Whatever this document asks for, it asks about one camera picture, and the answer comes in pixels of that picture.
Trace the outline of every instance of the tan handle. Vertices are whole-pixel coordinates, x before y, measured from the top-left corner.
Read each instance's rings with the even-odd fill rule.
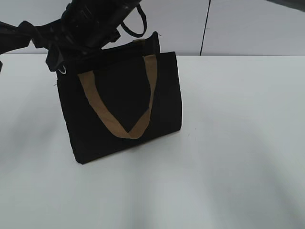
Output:
[[[142,115],[142,117],[138,120],[130,132],[127,132],[124,129],[120,122],[109,112],[105,106],[95,85],[94,72],[91,71],[78,75],[89,104],[94,109],[100,120],[108,128],[108,130],[116,137],[138,139],[144,134],[149,125],[153,107],[154,91],[158,77],[157,58],[156,55],[145,56],[143,58],[145,62],[148,82],[151,88],[151,97],[147,111]]]

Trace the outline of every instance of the white surface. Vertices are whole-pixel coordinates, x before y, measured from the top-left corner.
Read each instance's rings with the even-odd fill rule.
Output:
[[[305,228],[305,57],[179,57],[182,131],[84,166],[44,59],[1,57],[0,228]]]
[[[19,25],[23,20],[33,25],[43,25],[57,20],[72,0],[0,0],[0,21]],[[145,37],[152,32],[161,34],[162,50],[177,51],[183,55],[199,55],[203,37],[203,28],[207,12],[208,0],[143,0],[142,8],[147,15],[148,30]],[[131,13],[125,20],[133,31],[142,32],[143,25],[139,14]],[[122,37],[114,45],[125,44],[133,39],[119,27]],[[46,53],[45,49],[29,48],[13,51],[13,53]]]
[[[203,55],[305,55],[304,21],[266,0],[212,0]]]

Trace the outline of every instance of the bag handle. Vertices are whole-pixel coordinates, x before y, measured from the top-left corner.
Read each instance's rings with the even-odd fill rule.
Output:
[[[124,22],[121,23],[121,26],[122,28],[125,30],[126,33],[128,33],[129,35],[133,36],[133,37],[137,37],[137,38],[140,38],[142,36],[144,36],[144,34],[146,33],[146,30],[147,30],[147,18],[146,18],[146,15],[144,13],[144,11],[142,10],[140,4],[137,5],[137,11],[139,12],[139,15],[141,16],[142,18],[142,21],[143,21],[143,26],[144,26],[144,31],[143,33],[135,33],[133,31],[131,31]]]
[[[108,130],[113,135],[119,138],[140,138],[144,134],[150,122],[153,107],[154,91],[156,88],[158,77],[157,58],[156,55],[149,55],[143,58],[146,67],[146,75],[151,89],[151,96],[147,111],[142,115],[142,117],[138,120],[138,122],[129,132],[127,132],[120,124],[120,122],[110,113],[110,111],[107,109],[104,102],[102,101],[95,85],[94,72],[90,71],[78,75],[90,106],[94,109],[94,111],[96,112],[100,120],[104,123],[104,125],[108,128]]]

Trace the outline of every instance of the black tote bag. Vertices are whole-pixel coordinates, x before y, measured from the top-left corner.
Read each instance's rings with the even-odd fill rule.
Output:
[[[160,53],[156,32],[65,63],[57,77],[71,146],[81,164],[181,129],[176,55]]]

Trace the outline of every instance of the black strap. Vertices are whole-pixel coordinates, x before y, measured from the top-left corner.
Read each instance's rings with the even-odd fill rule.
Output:
[[[137,11],[139,12],[139,15],[142,18],[143,21],[143,26],[144,26],[144,32],[143,33],[135,33],[133,31],[131,31],[124,22],[121,23],[122,28],[125,30],[126,33],[128,33],[129,35],[133,36],[133,37],[137,37],[140,38],[142,36],[144,36],[144,34],[146,33],[147,30],[147,19],[146,19],[146,15],[144,13],[144,11],[142,10],[140,4],[137,6]]]

